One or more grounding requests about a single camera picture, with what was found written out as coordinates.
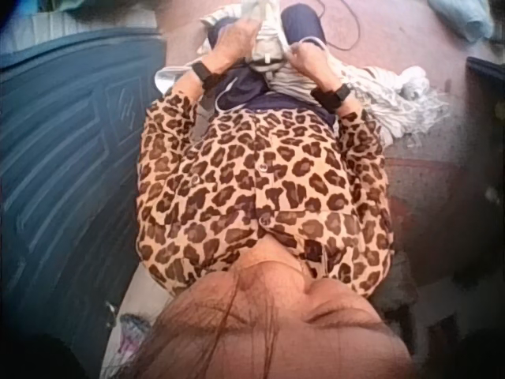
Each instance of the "black smartwatch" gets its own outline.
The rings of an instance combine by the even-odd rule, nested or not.
[[[191,68],[202,81],[204,91],[213,89],[224,78],[224,75],[211,73],[211,71],[202,62],[193,63]]]
[[[320,88],[314,88],[310,94],[324,109],[330,113],[335,113],[347,96],[350,95],[350,88],[346,84],[342,84],[342,87],[335,92],[323,92]]]

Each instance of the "woman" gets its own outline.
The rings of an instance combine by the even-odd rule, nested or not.
[[[324,41],[313,10],[290,7],[282,22],[287,59],[316,82],[339,136],[329,111],[265,94],[247,68],[217,77],[251,53],[259,28],[219,25],[204,68],[148,110],[137,249],[177,296],[125,377],[410,374],[405,345],[365,300],[387,274],[393,242],[379,127],[325,53],[296,43]],[[243,107],[216,114],[192,146],[196,102],[216,78],[217,92],[237,78],[221,105],[240,98]]]

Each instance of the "plastic bag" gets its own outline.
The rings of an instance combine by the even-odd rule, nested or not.
[[[490,38],[494,30],[488,0],[428,0],[449,27],[470,42]]]

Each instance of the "woman's right hand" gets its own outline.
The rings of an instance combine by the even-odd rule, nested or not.
[[[218,42],[211,54],[232,66],[239,59],[251,55],[260,28],[261,22],[248,19],[227,25],[219,33]]]
[[[336,91],[342,86],[328,64],[327,54],[314,43],[294,43],[286,52],[288,62],[325,92]]]

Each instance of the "black cord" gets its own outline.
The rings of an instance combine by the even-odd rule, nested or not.
[[[320,5],[323,7],[323,12],[321,12],[321,14],[319,15],[319,19],[321,20],[324,16],[324,14],[326,13],[326,4],[324,4],[323,0],[317,0],[318,3],[320,3]],[[360,20],[359,18],[357,18],[357,15],[356,13],[353,11],[353,9],[350,7],[349,4],[347,4],[346,0],[340,0],[340,2],[347,8],[347,10],[349,10],[349,13],[351,14],[351,16],[354,18],[354,20],[356,21],[356,26],[357,26],[357,38],[356,40],[353,42],[352,45],[350,45],[350,47],[339,47],[329,41],[326,42],[326,44],[328,46],[331,46],[337,50],[340,50],[340,51],[351,51],[353,50],[356,45],[360,42],[360,39],[361,39],[361,24],[360,24]]]

